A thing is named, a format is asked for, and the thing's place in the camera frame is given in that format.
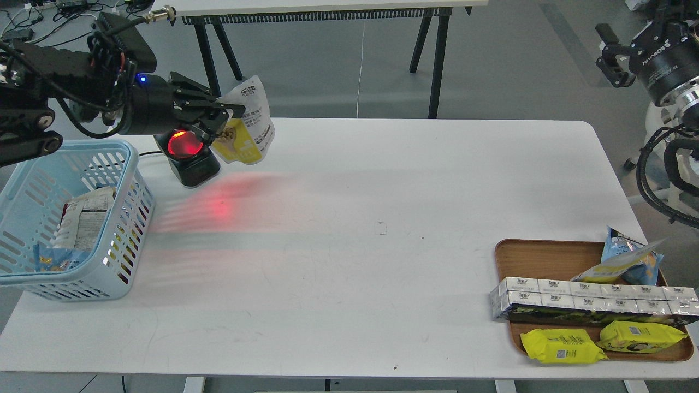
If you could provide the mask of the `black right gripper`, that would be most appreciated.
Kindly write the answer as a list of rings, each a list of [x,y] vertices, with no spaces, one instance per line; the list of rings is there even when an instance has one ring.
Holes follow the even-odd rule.
[[[668,105],[668,95],[698,75],[697,30],[687,22],[694,20],[694,1],[648,1],[644,17],[650,22],[632,39],[621,45],[609,24],[597,24],[602,40],[601,57],[596,65],[612,87],[629,87],[637,78],[655,105]],[[660,32],[663,22],[664,30]],[[629,56],[626,72],[617,57]]]

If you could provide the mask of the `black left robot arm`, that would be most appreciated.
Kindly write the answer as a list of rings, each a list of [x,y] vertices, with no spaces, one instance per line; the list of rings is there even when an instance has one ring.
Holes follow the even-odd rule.
[[[227,122],[242,118],[245,107],[225,104],[210,88],[172,72],[154,75],[154,52],[137,25],[173,21],[175,9],[162,7],[142,17],[102,13],[88,38],[87,52],[2,42],[2,166],[52,154],[63,137],[52,131],[55,99],[85,136],[159,136],[165,154],[186,160],[184,140],[191,134],[200,148],[214,142]]]

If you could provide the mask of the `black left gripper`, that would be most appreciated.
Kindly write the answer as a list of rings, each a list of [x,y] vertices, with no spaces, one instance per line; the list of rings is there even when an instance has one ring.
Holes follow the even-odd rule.
[[[120,135],[157,135],[175,130],[185,145],[210,145],[229,121],[242,118],[245,106],[218,102],[211,89],[177,72],[168,81],[137,74],[125,109],[130,110]]]

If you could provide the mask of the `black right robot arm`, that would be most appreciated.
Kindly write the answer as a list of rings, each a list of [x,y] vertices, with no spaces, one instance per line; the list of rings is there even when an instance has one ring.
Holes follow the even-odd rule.
[[[645,167],[657,144],[664,144],[667,178],[680,192],[697,197],[697,186],[682,177],[679,164],[680,150],[697,159],[697,2],[650,1],[647,20],[629,45],[622,45],[608,24],[596,25],[602,40],[596,65],[613,87],[627,87],[639,80],[653,105],[675,108],[678,125],[659,127],[640,149],[636,182],[649,206],[671,222],[696,228],[697,217],[672,208],[654,194]]]

